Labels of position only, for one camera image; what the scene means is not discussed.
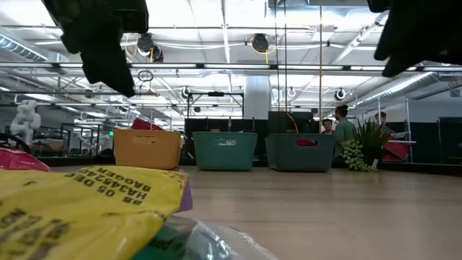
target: pink bag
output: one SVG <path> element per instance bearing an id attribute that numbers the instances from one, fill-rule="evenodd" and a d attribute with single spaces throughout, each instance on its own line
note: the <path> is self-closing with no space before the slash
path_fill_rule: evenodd
<path id="1" fill-rule="evenodd" d="M 12 149 L 0 148 L 0 169 L 2 170 L 42 170 L 51 169 L 32 155 Z"/>

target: yellow plastic bag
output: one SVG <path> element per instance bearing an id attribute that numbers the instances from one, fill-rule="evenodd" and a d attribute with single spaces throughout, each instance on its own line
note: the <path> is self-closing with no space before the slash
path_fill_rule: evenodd
<path id="1" fill-rule="evenodd" d="M 0 170 L 0 259 L 130 259 L 178 210 L 186 179 L 117 166 Z"/>

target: orange basket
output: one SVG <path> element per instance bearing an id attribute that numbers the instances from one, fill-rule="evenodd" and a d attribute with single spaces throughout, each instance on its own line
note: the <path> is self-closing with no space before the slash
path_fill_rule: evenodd
<path id="1" fill-rule="evenodd" d="M 115 163 L 170 170 L 180 162 L 181 134 L 171 131 L 114 130 Z"/>

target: man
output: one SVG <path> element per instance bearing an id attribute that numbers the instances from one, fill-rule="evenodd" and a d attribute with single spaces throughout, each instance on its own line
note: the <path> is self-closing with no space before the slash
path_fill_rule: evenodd
<path id="1" fill-rule="evenodd" d="M 354 140 L 354 125 L 348 121 L 348 105 L 340 105 L 335 109 L 335 118 L 339 121 L 335 129 L 335 156 L 340 157 L 343 153 L 341 143 Z"/>
<path id="2" fill-rule="evenodd" d="M 393 131 L 391 128 L 389 128 L 388 126 L 386 126 L 386 122 L 387 122 L 387 113 L 385 112 L 380 112 L 380 123 L 379 123 L 379 120 L 378 120 L 378 113 L 375 114 L 375 120 L 377 121 L 378 124 L 381 124 L 382 126 L 382 132 L 383 133 L 386 133 L 386 134 L 395 134 L 395 131 Z"/>
<path id="3" fill-rule="evenodd" d="M 334 130 L 332 130 L 332 120 L 331 119 L 324 119 L 323 120 L 324 132 L 322 134 L 334 134 Z"/>

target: teal basket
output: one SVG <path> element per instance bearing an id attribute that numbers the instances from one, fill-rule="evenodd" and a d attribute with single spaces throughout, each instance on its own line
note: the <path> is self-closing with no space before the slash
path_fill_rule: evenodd
<path id="1" fill-rule="evenodd" d="M 196 162 L 200 170 L 250 170 L 257 134 L 194 132 Z"/>
<path id="2" fill-rule="evenodd" d="M 331 169 L 334 145 L 333 135 L 272 134 L 266 138 L 268 164 L 280 171 L 326 172 Z"/>

